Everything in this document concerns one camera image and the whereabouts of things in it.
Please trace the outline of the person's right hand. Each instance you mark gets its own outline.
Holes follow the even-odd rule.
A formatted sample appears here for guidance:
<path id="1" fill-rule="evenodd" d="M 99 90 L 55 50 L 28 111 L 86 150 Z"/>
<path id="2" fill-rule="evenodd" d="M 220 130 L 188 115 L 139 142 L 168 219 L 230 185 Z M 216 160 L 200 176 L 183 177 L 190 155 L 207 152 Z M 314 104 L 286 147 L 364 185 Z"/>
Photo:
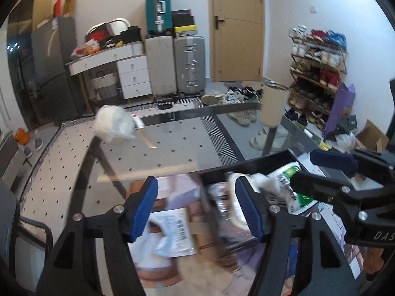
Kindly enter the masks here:
<path id="1" fill-rule="evenodd" d="M 367 281 L 373 281 L 386 266 L 391 252 L 386 249 L 368 247 L 364 255 L 364 273 Z"/>

